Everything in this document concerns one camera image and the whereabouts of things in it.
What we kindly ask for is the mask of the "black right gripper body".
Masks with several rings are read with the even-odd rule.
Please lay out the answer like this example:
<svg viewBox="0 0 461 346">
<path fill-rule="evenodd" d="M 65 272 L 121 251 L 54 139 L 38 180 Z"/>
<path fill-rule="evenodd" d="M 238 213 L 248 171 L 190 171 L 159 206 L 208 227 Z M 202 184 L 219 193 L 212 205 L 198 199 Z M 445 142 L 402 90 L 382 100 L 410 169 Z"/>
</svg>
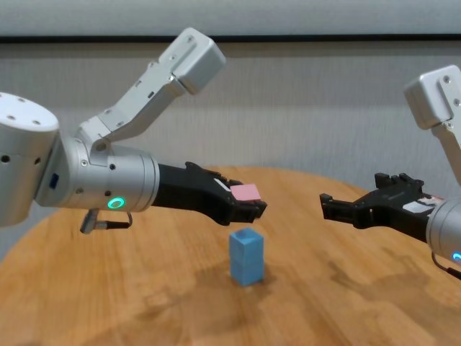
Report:
<svg viewBox="0 0 461 346">
<path fill-rule="evenodd" d="M 429 216 L 438 203 L 438 197 L 421 188 L 374 190 L 354 202 L 354 227 L 388 227 L 425 242 Z"/>
</svg>

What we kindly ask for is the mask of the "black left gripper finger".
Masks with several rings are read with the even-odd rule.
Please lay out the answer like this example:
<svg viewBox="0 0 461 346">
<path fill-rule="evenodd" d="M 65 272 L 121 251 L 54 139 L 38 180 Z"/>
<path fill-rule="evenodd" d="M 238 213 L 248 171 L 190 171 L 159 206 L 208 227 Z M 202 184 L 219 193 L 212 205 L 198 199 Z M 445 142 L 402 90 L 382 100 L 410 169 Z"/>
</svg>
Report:
<svg viewBox="0 0 461 346">
<path fill-rule="evenodd" d="M 227 179 L 219 172 L 211 172 L 212 178 L 223 188 L 231 188 L 238 185 L 238 180 Z"/>
<path fill-rule="evenodd" d="M 256 219 L 262 217 L 267 204 L 262 200 L 241 202 L 232 202 L 225 212 L 223 225 L 228 226 L 231 223 L 253 223 Z"/>
</svg>

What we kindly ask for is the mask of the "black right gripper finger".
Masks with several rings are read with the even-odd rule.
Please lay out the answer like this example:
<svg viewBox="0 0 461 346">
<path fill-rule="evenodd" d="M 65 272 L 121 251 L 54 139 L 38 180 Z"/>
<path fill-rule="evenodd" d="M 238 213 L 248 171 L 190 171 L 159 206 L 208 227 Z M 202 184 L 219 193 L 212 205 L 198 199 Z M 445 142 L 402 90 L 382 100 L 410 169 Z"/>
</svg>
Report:
<svg viewBox="0 0 461 346">
<path fill-rule="evenodd" d="M 375 192 L 382 195 L 397 195 L 400 192 L 408 195 L 423 195 L 423 186 L 422 180 L 411 178 L 405 173 L 398 175 L 375 174 Z"/>
<path fill-rule="evenodd" d="M 326 193 L 320 194 L 319 198 L 325 220 L 348 223 L 356 228 L 359 226 L 359 206 L 356 203 L 335 200 Z"/>
</svg>

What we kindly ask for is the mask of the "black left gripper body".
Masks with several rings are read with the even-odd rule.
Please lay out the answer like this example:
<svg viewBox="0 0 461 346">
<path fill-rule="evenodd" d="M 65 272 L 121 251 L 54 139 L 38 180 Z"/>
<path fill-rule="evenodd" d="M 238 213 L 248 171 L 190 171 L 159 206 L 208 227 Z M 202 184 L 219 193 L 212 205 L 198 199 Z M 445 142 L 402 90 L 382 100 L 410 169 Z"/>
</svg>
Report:
<svg viewBox="0 0 461 346">
<path fill-rule="evenodd" d="M 223 225 L 225 212 L 235 202 L 230 188 L 220 186 L 210 174 L 192 162 L 184 168 L 160 164 L 158 192 L 153 205 L 162 208 L 190 210 L 206 215 Z"/>
</svg>

